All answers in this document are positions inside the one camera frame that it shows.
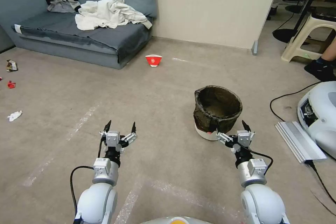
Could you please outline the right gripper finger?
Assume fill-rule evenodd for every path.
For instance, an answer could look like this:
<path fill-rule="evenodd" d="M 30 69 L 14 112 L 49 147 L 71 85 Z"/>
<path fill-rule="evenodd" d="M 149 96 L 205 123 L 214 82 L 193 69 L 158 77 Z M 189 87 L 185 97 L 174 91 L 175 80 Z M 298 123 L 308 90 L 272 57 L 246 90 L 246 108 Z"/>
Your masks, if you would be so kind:
<path fill-rule="evenodd" d="M 233 145 L 233 138 L 227 133 L 232 129 L 234 123 L 217 123 L 216 138 L 224 145 Z"/>
<path fill-rule="evenodd" d="M 255 132 L 251 130 L 250 126 L 244 120 L 242 120 L 242 125 L 243 125 L 244 130 L 246 130 L 250 134 L 250 144 L 251 144 L 252 138 L 254 137 Z"/>

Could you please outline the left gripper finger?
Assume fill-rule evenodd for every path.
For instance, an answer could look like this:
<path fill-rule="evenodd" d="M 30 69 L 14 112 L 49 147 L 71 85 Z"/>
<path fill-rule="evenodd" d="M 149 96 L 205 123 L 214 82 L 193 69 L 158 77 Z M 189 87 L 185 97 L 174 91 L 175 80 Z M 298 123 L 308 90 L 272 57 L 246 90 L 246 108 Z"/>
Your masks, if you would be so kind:
<path fill-rule="evenodd" d="M 120 140 L 121 147 L 129 146 L 132 142 L 136 140 L 136 138 L 137 138 L 137 131 L 136 131 L 136 124 L 134 122 L 131 133 L 121 138 Z"/>
<path fill-rule="evenodd" d="M 104 145 L 107 145 L 106 143 L 106 134 L 108 133 L 109 129 L 110 129 L 110 126 L 111 126 L 111 120 L 105 125 L 103 131 L 100 132 L 101 134 L 101 142 L 104 143 Z"/>

